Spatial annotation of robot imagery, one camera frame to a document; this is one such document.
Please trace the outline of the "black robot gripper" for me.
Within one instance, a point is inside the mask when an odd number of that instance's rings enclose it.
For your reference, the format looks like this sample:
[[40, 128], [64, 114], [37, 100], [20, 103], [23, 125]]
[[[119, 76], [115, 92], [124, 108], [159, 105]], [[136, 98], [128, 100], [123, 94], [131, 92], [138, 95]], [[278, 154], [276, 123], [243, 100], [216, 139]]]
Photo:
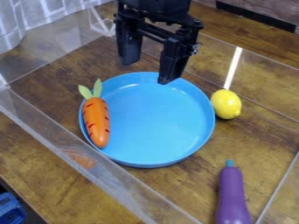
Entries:
[[140, 60], [143, 37], [163, 43], [158, 83], [166, 85], [183, 75], [203, 22], [188, 13], [191, 0], [118, 0], [116, 47], [120, 62]]

